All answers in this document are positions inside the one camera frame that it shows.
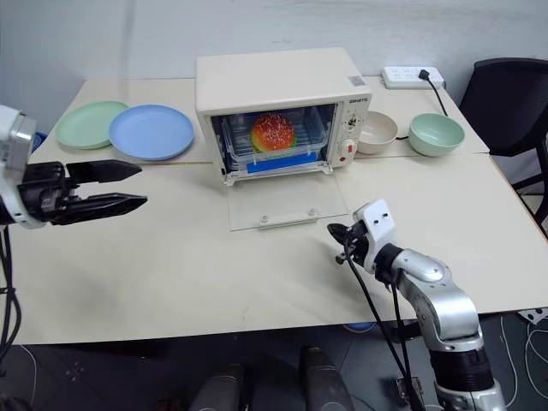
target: oven control knob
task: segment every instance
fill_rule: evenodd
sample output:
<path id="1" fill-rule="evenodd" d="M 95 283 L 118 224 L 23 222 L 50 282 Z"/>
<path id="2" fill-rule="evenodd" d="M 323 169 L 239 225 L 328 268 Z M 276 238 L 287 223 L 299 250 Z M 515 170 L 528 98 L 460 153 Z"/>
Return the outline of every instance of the oven control knob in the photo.
<path id="1" fill-rule="evenodd" d="M 346 139 L 339 144 L 339 153 L 341 157 L 352 158 L 356 153 L 356 142 L 352 139 Z"/>

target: green plate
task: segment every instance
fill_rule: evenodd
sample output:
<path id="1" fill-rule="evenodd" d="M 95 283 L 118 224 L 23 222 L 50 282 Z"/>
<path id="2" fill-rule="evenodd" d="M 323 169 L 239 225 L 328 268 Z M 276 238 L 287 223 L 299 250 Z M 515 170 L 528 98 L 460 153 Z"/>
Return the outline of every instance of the green plate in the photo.
<path id="1" fill-rule="evenodd" d="M 85 150 L 107 146 L 110 123 L 127 108 L 118 101 L 82 105 L 61 119 L 56 130 L 57 140 L 65 146 Z"/>

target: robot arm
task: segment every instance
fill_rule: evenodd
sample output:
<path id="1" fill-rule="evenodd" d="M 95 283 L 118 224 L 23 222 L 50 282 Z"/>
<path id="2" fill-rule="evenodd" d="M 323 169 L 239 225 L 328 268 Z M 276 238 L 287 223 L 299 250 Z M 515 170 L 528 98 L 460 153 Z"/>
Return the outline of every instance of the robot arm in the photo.
<path id="1" fill-rule="evenodd" d="M 430 351 L 440 404 L 448 410 L 505 410 L 502 391 L 491 375 L 480 322 L 470 297 L 459 289 L 443 262 L 390 243 L 395 225 L 384 200 L 364 205 L 355 224 L 330 224 L 352 260 L 382 283 L 395 284 L 414 308 Z M 347 258 L 337 256 L 340 264 Z"/>
<path id="2" fill-rule="evenodd" d="M 45 223 L 72 224 L 126 214 L 146 202 L 132 194 L 102 194 L 81 199 L 74 191 L 86 182 L 116 182 L 140 172 L 118 160 L 67 164 L 27 164 L 36 122 L 0 105 L 0 225 L 28 229 Z"/>

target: white table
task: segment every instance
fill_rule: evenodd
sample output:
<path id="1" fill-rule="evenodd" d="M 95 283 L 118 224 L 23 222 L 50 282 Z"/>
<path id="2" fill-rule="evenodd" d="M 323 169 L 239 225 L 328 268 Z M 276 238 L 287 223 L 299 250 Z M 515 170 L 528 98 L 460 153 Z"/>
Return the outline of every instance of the white table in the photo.
<path id="1" fill-rule="evenodd" d="M 388 90 L 380 83 L 379 77 L 366 77 L 366 81 L 372 90 L 370 110 L 380 111 L 390 116 L 398 126 L 397 135 L 399 137 L 408 135 L 409 124 L 413 117 L 418 114 L 441 112 L 439 102 L 432 90 Z M 462 145 L 454 150 L 451 155 L 489 152 L 485 143 L 472 130 L 449 94 L 444 89 L 440 89 L 439 93 L 449 115 L 462 125 L 466 136 Z M 204 136 L 198 124 L 198 117 L 194 111 L 194 79 L 130 80 L 124 87 L 120 87 L 114 81 L 86 81 L 67 108 L 66 113 L 93 101 L 111 99 L 123 101 L 129 106 L 165 104 L 182 111 L 194 125 L 194 143 L 185 153 L 168 160 L 168 163 L 191 164 L 211 161 Z M 415 152 L 406 140 L 394 141 L 385 152 L 377 155 L 367 156 L 357 153 L 358 158 L 407 156 L 418 157 L 420 154 Z M 105 158 L 119 158 L 137 164 L 150 164 L 150 162 L 142 162 L 136 158 L 125 156 L 112 146 L 89 151 L 61 147 L 56 141 L 55 128 L 51 131 L 51 135 L 46 142 L 33 154 L 32 161 L 42 162 L 55 159 L 63 163 L 73 163 Z"/>
<path id="2" fill-rule="evenodd" d="M 400 134 L 421 111 L 436 111 L 433 93 L 382 91 Z M 167 104 L 197 126 L 191 80 L 137 80 L 130 104 Z M 115 98 L 114 84 L 87 82 L 68 110 Z M 397 148 L 337 169 L 350 211 L 385 198 L 396 220 L 395 243 L 445 261 L 481 313 L 548 305 L 548 244 L 501 176 L 481 140 L 442 92 L 467 140 L 454 154 L 424 158 Z M 51 136 L 32 161 L 64 163 L 122 158 L 111 148 L 66 152 Z M 340 246 L 317 223 L 231 232 L 227 188 L 199 130 L 177 164 L 149 165 L 124 182 L 87 184 L 79 194 L 148 195 L 125 217 L 38 230 L 13 227 L 15 286 L 24 310 L 18 343 L 80 343 L 178 337 L 225 331 L 373 320 L 352 273 L 334 256 Z M 383 319 L 390 294 L 365 275 Z M 402 316 L 414 317 L 407 303 Z"/>

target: blue plate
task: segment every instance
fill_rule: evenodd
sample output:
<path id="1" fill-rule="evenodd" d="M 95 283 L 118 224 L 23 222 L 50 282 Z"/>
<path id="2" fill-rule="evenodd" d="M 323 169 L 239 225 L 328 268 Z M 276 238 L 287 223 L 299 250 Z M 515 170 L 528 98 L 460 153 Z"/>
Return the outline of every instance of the blue plate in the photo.
<path id="1" fill-rule="evenodd" d="M 194 140 L 192 123 L 164 105 L 138 105 L 110 124 L 110 142 L 121 152 L 143 160 L 161 161 L 184 152 Z"/>

